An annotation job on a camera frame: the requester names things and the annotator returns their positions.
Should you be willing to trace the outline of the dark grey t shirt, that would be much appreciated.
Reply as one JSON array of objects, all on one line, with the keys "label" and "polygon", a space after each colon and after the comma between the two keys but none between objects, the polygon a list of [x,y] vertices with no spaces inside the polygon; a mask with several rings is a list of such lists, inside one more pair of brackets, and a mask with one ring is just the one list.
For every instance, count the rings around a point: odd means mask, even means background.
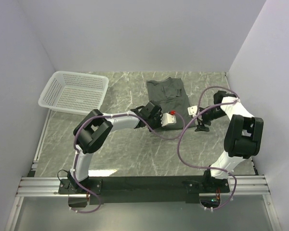
[{"label": "dark grey t shirt", "polygon": [[188,114],[189,98],[180,78],[150,80],[146,82],[146,86],[149,100],[157,102],[163,113],[176,111],[183,117],[183,119],[177,118],[175,124],[164,126],[163,130],[181,130],[191,121],[191,116]]}]

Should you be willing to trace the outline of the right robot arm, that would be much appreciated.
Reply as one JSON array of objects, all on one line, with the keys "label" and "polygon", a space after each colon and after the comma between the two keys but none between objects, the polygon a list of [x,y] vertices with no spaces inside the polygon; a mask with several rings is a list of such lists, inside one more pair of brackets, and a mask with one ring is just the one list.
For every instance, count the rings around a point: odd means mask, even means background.
[{"label": "right robot arm", "polygon": [[212,192],[217,188],[226,186],[228,172],[233,171],[238,164],[260,151],[264,121],[249,113],[241,104],[240,99],[226,91],[217,91],[213,96],[217,107],[196,107],[189,114],[195,117],[198,113],[202,115],[197,118],[196,131],[209,132],[208,126],[217,118],[227,116],[230,120],[225,138],[224,151],[204,172],[202,188]]}]

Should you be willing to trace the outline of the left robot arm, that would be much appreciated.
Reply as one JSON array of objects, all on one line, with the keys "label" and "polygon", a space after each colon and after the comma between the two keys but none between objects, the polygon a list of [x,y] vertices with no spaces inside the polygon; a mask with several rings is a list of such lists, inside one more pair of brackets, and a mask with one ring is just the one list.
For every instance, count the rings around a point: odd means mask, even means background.
[{"label": "left robot arm", "polygon": [[73,131],[75,158],[68,173],[70,189],[75,193],[85,191],[93,153],[103,146],[111,132],[143,127],[155,130],[162,126],[161,119],[162,109],[155,101],[118,114],[103,114],[98,109],[92,110]]}]

